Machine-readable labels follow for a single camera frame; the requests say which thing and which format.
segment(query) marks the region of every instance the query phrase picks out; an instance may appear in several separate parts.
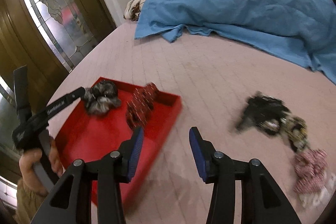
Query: red tray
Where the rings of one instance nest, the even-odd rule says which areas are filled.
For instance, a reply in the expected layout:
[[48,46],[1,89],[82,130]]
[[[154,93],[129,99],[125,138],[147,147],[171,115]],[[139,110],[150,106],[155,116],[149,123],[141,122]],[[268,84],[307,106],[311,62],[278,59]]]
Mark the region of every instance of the red tray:
[[[126,102],[131,100],[135,88],[124,82],[112,80],[118,87],[120,108],[112,109],[104,117],[89,116],[80,101],[70,114],[56,137],[56,145],[64,168],[74,160],[85,162],[101,159],[107,153],[117,150],[121,142],[131,137],[132,131],[126,123]],[[181,97],[159,92],[154,110],[144,129],[142,151],[135,173],[129,184],[120,184],[124,208],[135,197],[160,148],[181,111]],[[97,204],[97,182],[92,183],[92,201]]]

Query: sleeve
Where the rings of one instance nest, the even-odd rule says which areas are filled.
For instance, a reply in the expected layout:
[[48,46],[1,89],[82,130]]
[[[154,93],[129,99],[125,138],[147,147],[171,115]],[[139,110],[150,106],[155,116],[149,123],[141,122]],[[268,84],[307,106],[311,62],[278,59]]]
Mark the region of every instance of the sleeve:
[[30,224],[44,197],[30,190],[23,180],[17,184],[17,210],[14,219],[18,224]]

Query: bed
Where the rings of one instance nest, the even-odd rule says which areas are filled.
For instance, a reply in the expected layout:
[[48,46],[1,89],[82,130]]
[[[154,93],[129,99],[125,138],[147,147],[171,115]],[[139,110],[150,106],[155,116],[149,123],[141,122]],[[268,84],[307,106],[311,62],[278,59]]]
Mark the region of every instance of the bed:
[[[192,126],[232,159],[260,159],[302,224],[315,223],[325,204],[311,210],[301,207],[292,191],[296,177],[288,141],[255,129],[237,134],[233,125],[245,99],[257,90],[280,98],[306,120],[312,148],[325,149],[329,167],[335,172],[336,86],[319,72],[214,34],[202,37],[185,32],[169,44],[158,35],[134,40],[135,28],[135,22],[118,27],[85,57],[51,98],[53,101],[79,86],[91,86],[100,76],[136,85],[152,81],[159,90],[182,97],[182,112],[126,212],[127,223],[206,222],[212,185],[205,185],[198,176],[188,140]],[[75,105],[50,121],[53,137]],[[235,223],[240,223],[241,198],[236,183]],[[92,213],[96,223],[95,207]]]

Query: finger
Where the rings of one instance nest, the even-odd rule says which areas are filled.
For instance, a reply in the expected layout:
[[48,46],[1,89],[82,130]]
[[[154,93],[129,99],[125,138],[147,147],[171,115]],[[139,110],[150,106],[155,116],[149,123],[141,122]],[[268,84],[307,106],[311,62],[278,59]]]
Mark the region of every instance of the finger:
[[57,172],[59,171],[59,169],[60,169],[61,166],[62,166],[62,165],[61,165],[60,160],[56,160],[56,161],[55,161],[55,164],[52,164],[52,165],[51,165],[51,169],[52,169],[55,173],[57,173]]
[[22,175],[31,171],[34,163],[39,162],[42,157],[41,149],[29,150],[21,156],[19,160],[19,166]]
[[51,163],[51,169],[54,173],[56,173],[59,177],[63,174],[63,166],[59,159],[59,153],[56,147],[55,140],[50,136],[50,154],[49,160]]
[[59,160],[59,155],[56,146],[50,146],[50,152],[49,152],[49,161],[53,165],[55,162]]

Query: blue sheet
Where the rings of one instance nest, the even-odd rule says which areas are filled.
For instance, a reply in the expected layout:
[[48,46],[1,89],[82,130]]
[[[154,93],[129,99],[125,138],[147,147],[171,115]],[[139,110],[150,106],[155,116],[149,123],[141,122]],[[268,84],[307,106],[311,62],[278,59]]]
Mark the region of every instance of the blue sheet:
[[146,0],[135,39],[160,33],[173,42],[191,34],[253,45],[336,84],[336,7],[332,0]]

